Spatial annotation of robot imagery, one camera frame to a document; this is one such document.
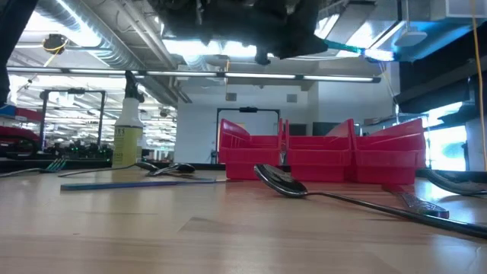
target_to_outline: red storage bin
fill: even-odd
[[[43,119],[42,113],[26,110],[20,107],[15,110],[15,116],[25,117],[30,122],[40,122]]]
[[[282,120],[275,136],[250,135],[245,129],[226,119],[221,120],[218,159],[226,164],[228,179],[258,180],[256,164],[281,164],[284,133]]]
[[[349,119],[324,137],[286,134],[291,175],[303,181],[343,182],[345,168],[352,162],[353,132],[353,119]]]
[[[425,167],[425,134],[420,119],[369,136],[353,135],[350,179],[357,183],[408,185]]]

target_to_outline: workbench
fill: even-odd
[[[487,272],[487,241],[325,197],[286,199],[260,182],[59,190],[144,174],[1,179],[0,273]],[[222,179],[224,172],[197,176]],[[401,207],[377,185],[307,186]],[[453,220],[487,225],[486,199],[454,196],[421,179],[410,188]]]

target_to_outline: spray bottle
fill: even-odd
[[[126,71],[125,99],[122,114],[115,122],[115,151],[113,167],[135,164],[142,159],[142,131],[144,124],[138,117],[138,104],[144,98],[138,92],[137,79],[130,71]]]

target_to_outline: spoon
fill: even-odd
[[[395,209],[389,206],[378,205],[372,202],[365,202],[359,199],[348,198],[332,193],[310,193],[307,191],[307,188],[302,183],[295,180],[284,171],[279,170],[278,168],[270,166],[268,164],[257,164],[254,167],[254,171],[258,178],[260,178],[265,185],[288,198],[303,199],[307,196],[326,196],[329,198],[350,202],[359,206],[364,206],[369,209],[386,212],[391,215],[407,218],[411,221],[416,221],[418,223],[429,225],[435,228],[441,228],[448,231],[455,231],[461,234],[487,239],[487,227],[481,225],[474,225],[461,221],[453,221],[433,216],[422,215],[414,212],[408,212],[406,210]]]
[[[451,193],[463,196],[487,195],[486,184],[473,182],[467,177],[458,177],[455,173],[442,170],[425,170],[425,175],[435,186]]]

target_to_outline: wall vent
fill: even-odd
[[[228,102],[235,102],[237,101],[237,94],[236,93],[227,93],[227,97],[225,98]]]
[[[297,103],[297,102],[298,102],[297,94],[288,94],[288,103]]]

